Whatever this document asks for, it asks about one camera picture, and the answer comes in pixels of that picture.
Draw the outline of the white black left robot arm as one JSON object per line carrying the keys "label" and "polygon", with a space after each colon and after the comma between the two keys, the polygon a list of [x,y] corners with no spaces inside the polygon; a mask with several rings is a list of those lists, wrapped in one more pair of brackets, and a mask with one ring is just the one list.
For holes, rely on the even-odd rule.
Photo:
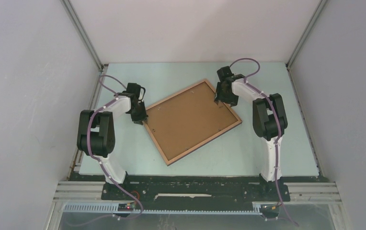
{"label": "white black left robot arm", "polygon": [[77,148],[98,162],[106,181],[114,184],[113,194],[122,200],[131,195],[131,186],[124,182],[126,170],[110,159],[116,144],[114,121],[128,114],[133,123],[143,125],[148,119],[145,94],[146,89],[141,85],[128,83],[125,91],[116,93],[102,107],[80,113]]}

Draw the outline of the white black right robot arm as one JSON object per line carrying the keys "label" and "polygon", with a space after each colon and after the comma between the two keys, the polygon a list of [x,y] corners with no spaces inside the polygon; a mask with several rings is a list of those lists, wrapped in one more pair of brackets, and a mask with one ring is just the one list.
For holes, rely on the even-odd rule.
{"label": "white black right robot arm", "polygon": [[236,106],[239,98],[252,105],[252,127],[264,144],[264,165],[261,176],[267,181],[259,186],[259,196],[264,200],[273,199],[278,189],[274,183],[282,176],[280,169],[281,142],[288,126],[283,98],[280,94],[266,94],[251,85],[242,74],[235,75],[229,66],[217,71],[216,103],[223,102]]}

